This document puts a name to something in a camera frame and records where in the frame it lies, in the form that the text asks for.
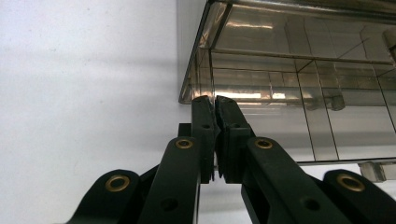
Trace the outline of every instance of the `screw hole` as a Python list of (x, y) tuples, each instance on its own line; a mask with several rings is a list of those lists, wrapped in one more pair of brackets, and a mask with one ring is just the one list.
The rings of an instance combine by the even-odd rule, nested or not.
[(192, 147), (192, 141), (187, 139), (181, 139), (176, 142), (178, 148), (189, 148)]
[(363, 183), (356, 179), (351, 175), (340, 174), (337, 176), (337, 182), (346, 189), (350, 189), (352, 191), (364, 191), (365, 187)]
[(255, 142), (256, 147), (260, 147), (260, 148), (271, 148), (273, 146), (273, 144), (267, 140), (264, 139), (258, 139)]
[(320, 209), (320, 204), (311, 198), (303, 199), (303, 206), (312, 211), (318, 211)]
[(177, 200), (174, 198), (165, 199), (161, 202), (161, 208), (165, 212), (173, 211), (177, 208), (178, 203)]
[(105, 187), (110, 192), (119, 192), (126, 189), (130, 182), (128, 176), (113, 175), (107, 180)]

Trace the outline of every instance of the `brass insert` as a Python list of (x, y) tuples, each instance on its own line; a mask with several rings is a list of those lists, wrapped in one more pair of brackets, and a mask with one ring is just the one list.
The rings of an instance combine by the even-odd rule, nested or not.
[(273, 144), (270, 141), (264, 139), (257, 139), (256, 142), (254, 142), (254, 144), (256, 145), (256, 147), (264, 148), (264, 149), (268, 149), (273, 146)]
[(340, 174), (337, 176), (337, 182), (344, 188), (352, 191), (361, 192), (365, 190), (363, 183), (351, 175)]
[(187, 139), (181, 139), (176, 142), (176, 146), (178, 148), (190, 148), (192, 147), (192, 145), (193, 145), (192, 141)]
[[(116, 180), (123, 180), (123, 183), (120, 186), (117, 187), (113, 187), (111, 184), (116, 181)], [(122, 191), (124, 189), (126, 189), (126, 187), (128, 187), (128, 185), (131, 183), (131, 181), (129, 180), (128, 176), (125, 175), (113, 175), (111, 176), (107, 182), (106, 182), (106, 189), (110, 192), (119, 192)]]

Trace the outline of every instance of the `white wall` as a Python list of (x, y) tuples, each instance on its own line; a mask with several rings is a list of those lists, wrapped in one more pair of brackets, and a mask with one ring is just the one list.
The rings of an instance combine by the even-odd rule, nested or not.
[(176, 1), (0, 1), (0, 223), (66, 222), (93, 182), (160, 162), (177, 102)]

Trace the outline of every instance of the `transparent plastic box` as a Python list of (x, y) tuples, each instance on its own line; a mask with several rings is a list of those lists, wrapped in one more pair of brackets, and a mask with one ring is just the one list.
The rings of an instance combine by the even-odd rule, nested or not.
[(396, 161), (396, 3), (206, 4), (179, 101), (235, 99), (299, 163)]

